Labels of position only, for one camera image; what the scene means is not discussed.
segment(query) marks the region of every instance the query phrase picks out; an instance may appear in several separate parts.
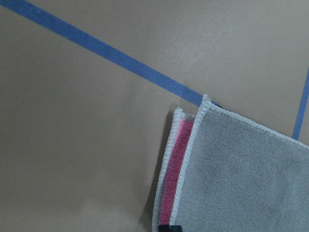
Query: folded cloth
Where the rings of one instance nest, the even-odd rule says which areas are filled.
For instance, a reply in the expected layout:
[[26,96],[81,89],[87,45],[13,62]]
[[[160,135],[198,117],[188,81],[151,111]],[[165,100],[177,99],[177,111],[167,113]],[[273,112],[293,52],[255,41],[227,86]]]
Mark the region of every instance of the folded cloth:
[[309,231],[308,146],[224,110],[206,95],[181,145],[177,139],[188,133],[181,127],[185,118],[176,109],[155,197],[154,232],[159,224],[180,225],[183,232]]

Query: washcloth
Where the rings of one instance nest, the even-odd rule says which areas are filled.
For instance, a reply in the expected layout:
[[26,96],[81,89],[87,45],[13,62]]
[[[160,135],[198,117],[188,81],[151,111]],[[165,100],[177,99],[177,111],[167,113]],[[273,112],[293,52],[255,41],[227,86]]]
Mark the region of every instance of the washcloth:
[[183,232],[309,231],[308,146],[224,110],[206,95],[196,117],[187,120],[188,130],[184,118],[176,109],[157,185],[154,232],[162,224]]

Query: terry cloth fabric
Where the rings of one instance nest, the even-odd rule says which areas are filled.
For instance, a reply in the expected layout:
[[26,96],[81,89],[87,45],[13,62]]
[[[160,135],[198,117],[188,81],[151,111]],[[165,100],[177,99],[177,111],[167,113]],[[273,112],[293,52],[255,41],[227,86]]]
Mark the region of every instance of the terry cloth fabric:
[[[154,205],[158,231],[174,114]],[[309,231],[309,147],[211,103],[204,96],[178,174],[169,225],[183,232]]]

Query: gray cloth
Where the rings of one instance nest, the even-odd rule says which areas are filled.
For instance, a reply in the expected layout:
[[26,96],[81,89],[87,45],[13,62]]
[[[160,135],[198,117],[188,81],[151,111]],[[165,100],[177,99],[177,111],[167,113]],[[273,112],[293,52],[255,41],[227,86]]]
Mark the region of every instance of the gray cloth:
[[308,147],[211,106],[184,178],[184,232],[308,232]]

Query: blue stripe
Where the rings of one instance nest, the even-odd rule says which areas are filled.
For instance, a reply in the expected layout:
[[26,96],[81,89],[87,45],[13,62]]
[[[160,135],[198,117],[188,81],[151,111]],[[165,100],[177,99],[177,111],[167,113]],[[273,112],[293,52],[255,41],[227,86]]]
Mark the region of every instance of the blue stripe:
[[305,116],[305,111],[306,111],[306,106],[308,102],[308,96],[309,96],[309,69],[307,73],[307,78],[305,81],[305,86],[304,86],[304,91],[303,91],[303,96],[301,98],[300,104],[299,104],[299,109],[298,109],[298,114],[294,126],[294,131],[292,138],[298,140],[299,135],[300,135],[300,130],[301,126],[303,124],[304,116]]
[[202,102],[202,95],[29,2],[0,0],[0,4],[197,106]]

